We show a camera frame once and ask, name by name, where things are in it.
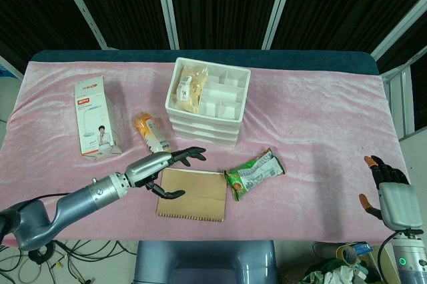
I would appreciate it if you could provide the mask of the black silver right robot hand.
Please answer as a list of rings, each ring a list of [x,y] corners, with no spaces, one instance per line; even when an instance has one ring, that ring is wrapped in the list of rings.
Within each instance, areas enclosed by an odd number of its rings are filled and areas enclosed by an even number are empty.
[[[375,155],[365,156],[364,161],[371,170],[380,204],[377,209],[365,194],[359,194],[365,212],[381,220],[392,231],[421,229],[423,222],[418,197],[407,176]]]

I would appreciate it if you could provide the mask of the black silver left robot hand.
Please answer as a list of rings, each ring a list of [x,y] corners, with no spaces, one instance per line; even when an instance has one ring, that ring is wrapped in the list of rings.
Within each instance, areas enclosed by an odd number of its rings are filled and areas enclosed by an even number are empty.
[[[206,149],[201,147],[189,147],[187,149],[153,153],[127,166],[124,175],[133,188],[145,187],[162,199],[177,199],[185,194],[184,190],[167,192],[155,183],[159,172],[171,167],[177,162],[181,162],[186,167],[190,167],[188,158],[205,161],[203,153]]]

